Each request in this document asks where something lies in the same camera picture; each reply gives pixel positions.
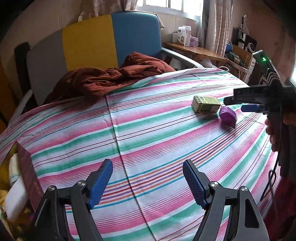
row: human hand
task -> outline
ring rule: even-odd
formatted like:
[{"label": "human hand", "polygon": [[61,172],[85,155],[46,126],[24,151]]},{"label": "human hand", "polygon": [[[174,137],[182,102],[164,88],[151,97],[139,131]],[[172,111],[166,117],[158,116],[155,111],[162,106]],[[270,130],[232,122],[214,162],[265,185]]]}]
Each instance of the human hand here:
[{"label": "human hand", "polygon": [[[296,126],[296,113],[288,113],[283,115],[283,123],[287,126]],[[268,119],[265,120],[267,125],[266,133],[270,135],[269,141],[272,144],[271,150],[279,150],[279,137],[274,134],[274,128]]]}]

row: headboard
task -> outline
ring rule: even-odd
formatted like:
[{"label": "headboard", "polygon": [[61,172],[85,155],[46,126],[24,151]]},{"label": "headboard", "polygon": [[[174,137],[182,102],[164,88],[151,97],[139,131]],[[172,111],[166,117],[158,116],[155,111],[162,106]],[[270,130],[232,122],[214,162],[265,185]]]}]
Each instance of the headboard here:
[{"label": "headboard", "polygon": [[80,67],[119,67],[133,51],[161,57],[157,16],[123,12],[87,19],[54,32],[27,53],[27,69],[37,104],[59,79]]}]

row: green box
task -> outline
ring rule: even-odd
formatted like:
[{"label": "green box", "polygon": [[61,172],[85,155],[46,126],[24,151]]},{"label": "green box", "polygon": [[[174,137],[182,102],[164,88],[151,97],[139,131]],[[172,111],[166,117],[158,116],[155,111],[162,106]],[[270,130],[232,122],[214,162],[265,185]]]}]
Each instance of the green box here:
[{"label": "green box", "polygon": [[217,113],[221,104],[215,97],[195,95],[191,106],[195,113]]}]

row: window pane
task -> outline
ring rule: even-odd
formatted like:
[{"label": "window pane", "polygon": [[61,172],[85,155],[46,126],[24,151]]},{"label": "window pane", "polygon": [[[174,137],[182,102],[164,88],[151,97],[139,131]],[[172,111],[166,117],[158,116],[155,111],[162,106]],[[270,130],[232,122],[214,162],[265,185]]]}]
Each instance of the window pane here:
[{"label": "window pane", "polygon": [[138,7],[143,7],[143,0],[138,0],[137,6]]},{"label": "window pane", "polygon": [[201,16],[203,0],[184,0],[184,12],[192,15]]},{"label": "window pane", "polygon": [[182,0],[170,0],[170,8],[182,11]]},{"label": "window pane", "polygon": [[166,0],[146,0],[146,5],[166,7]]}]

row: pink box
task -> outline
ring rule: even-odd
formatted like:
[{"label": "pink box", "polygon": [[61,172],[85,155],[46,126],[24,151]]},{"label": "pink box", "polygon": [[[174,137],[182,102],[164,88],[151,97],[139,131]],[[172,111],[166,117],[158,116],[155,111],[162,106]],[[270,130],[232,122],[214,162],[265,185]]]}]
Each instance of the pink box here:
[{"label": "pink box", "polygon": [[190,37],[190,47],[197,47],[198,46],[198,38],[196,37]]}]

